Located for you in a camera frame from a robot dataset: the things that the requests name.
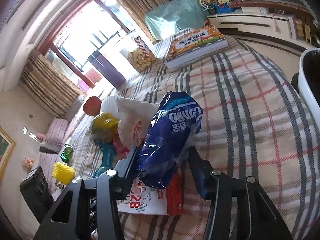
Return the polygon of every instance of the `black speaker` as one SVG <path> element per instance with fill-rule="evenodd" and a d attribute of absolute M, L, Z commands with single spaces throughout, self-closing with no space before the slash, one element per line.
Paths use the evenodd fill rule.
<path fill-rule="evenodd" d="M 41 224 L 47 212 L 53 205 L 48 182 L 41 166 L 32 170 L 20 184 L 20 192 L 28 207 Z"/>

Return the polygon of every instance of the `teal plastic cover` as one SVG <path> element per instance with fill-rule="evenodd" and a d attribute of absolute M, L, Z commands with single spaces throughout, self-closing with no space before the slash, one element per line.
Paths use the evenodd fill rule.
<path fill-rule="evenodd" d="M 201 28 L 209 15 L 198 0 L 175 0 L 164 3 L 144 16 L 152 36 L 160 41 L 185 28 Z"/>

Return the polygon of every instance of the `drawer handle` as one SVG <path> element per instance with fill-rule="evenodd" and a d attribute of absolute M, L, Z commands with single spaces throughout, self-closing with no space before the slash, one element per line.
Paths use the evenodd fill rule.
<path fill-rule="evenodd" d="M 270 27 L 269 24 L 263 24 L 263 23 L 243 23 L 243 22 L 221 22 L 219 23 L 220 25 L 222 24 L 242 24 L 242 25 L 253 25 L 253 26 L 261 26 L 261 27 Z"/>

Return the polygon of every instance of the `wooden shelf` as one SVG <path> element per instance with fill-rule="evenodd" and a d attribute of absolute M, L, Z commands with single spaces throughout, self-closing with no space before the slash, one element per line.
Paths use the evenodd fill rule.
<path fill-rule="evenodd" d="M 281 3 L 281 2 L 271 2 L 271 1 L 258 1 L 258 0 L 248 0 L 248 1 L 239 1 L 238 5 L 236 2 L 230 2 L 228 3 L 229 7 L 231 8 L 237 8 L 237 7 L 266 7 L 266 8 L 272 8 L 272 9 L 278 9 L 290 12 L 292 14 L 301 15 L 305 17 L 312 18 L 312 15 L 308 11 L 307 8 L 288 4 L 288 3 Z"/>

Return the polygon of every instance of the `gold picture frame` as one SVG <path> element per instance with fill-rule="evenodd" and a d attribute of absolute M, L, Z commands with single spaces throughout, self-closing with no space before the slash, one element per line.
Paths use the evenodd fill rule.
<path fill-rule="evenodd" d="M 0 184 L 16 143 L 0 127 Z"/>

